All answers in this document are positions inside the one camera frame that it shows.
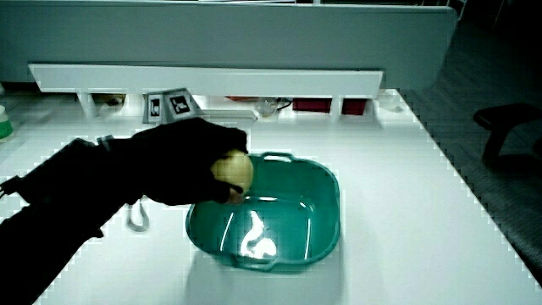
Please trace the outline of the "person's right hand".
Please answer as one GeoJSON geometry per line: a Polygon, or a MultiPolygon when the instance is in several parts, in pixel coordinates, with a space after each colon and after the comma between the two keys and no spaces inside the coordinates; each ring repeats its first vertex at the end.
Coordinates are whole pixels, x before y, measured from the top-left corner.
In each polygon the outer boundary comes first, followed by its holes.
{"type": "Polygon", "coordinates": [[[129,139],[140,160],[158,159],[144,167],[150,180],[143,194],[173,206],[241,202],[254,176],[245,131],[204,119],[185,88],[152,92],[147,101],[154,98],[163,103],[163,121],[129,139]]]}

